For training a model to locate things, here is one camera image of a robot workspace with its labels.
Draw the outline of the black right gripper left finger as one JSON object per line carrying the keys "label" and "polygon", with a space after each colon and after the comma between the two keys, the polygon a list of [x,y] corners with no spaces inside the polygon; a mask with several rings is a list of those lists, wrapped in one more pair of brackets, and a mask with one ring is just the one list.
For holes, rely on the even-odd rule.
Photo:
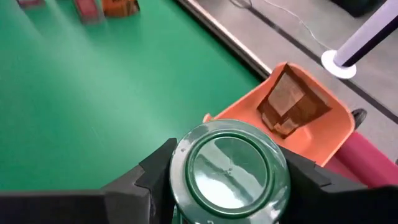
{"label": "black right gripper left finger", "polygon": [[133,169],[104,186],[109,224],[171,224],[175,200],[169,165],[177,140],[170,138]]}

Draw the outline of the orange plastic bin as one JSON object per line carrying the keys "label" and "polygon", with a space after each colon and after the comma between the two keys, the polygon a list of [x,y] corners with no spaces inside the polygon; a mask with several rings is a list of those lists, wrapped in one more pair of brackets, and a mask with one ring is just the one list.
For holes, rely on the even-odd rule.
{"label": "orange plastic bin", "polygon": [[302,126],[285,139],[272,133],[261,120],[257,110],[263,98],[270,92],[286,63],[276,65],[268,79],[246,93],[218,115],[206,114],[203,122],[212,119],[237,119],[249,123],[266,133],[276,144],[296,153],[319,166],[325,166],[333,155],[354,131],[354,118],[351,111],[328,88],[312,74],[297,64],[290,63],[292,71],[321,94],[331,110],[305,126]]}

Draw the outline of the green table mat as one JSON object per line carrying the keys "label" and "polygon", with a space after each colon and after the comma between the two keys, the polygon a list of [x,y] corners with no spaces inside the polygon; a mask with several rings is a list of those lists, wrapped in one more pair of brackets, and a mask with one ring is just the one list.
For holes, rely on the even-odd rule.
{"label": "green table mat", "polygon": [[0,191],[98,189],[257,85],[173,0],[139,4],[0,0]]}

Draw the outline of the white tower fan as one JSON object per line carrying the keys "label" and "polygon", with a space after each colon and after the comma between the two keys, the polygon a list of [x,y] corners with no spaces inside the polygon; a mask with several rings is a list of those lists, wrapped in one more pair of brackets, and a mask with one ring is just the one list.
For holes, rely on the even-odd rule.
{"label": "white tower fan", "polygon": [[398,0],[387,0],[338,50],[321,56],[322,66],[340,79],[356,75],[356,62],[398,28]]}

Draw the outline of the brown spice box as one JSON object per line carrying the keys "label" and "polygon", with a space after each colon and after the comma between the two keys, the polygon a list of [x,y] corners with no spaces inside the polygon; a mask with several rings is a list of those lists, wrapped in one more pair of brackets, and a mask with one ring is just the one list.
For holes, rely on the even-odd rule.
{"label": "brown spice box", "polygon": [[285,139],[296,129],[329,112],[331,108],[286,63],[257,110],[267,128]]}

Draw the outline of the pink spice box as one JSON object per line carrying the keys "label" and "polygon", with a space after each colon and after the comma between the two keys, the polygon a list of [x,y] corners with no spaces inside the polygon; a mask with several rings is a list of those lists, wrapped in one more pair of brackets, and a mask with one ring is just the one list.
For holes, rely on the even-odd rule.
{"label": "pink spice box", "polygon": [[73,0],[82,23],[94,23],[102,20],[102,14],[95,0]]}
{"label": "pink spice box", "polygon": [[18,5],[23,9],[42,6],[45,4],[45,0],[16,0],[16,1]]}

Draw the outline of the green-lid glass spice jar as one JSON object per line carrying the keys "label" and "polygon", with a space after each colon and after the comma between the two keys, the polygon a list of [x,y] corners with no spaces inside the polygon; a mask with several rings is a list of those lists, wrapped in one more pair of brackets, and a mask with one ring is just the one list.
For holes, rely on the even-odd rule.
{"label": "green-lid glass spice jar", "polygon": [[278,224],[289,202],[280,147],[243,121],[193,128],[173,151],[169,171],[172,224]]}

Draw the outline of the orange spice box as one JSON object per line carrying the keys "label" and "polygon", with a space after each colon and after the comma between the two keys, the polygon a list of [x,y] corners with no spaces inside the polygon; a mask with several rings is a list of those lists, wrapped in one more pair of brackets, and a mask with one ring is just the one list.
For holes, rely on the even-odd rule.
{"label": "orange spice box", "polygon": [[137,0],[101,0],[106,17],[128,17],[139,12]]}

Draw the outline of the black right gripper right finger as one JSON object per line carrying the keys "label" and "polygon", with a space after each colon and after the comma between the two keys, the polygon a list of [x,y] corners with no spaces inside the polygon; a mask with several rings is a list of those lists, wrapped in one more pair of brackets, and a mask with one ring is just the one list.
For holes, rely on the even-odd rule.
{"label": "black right gripper right finger", "polygon": [[291,190],[280,224],[319,224],[321,212],[331,211],[331,194],[367,188],[284,147],[281,151],[289,168]]}

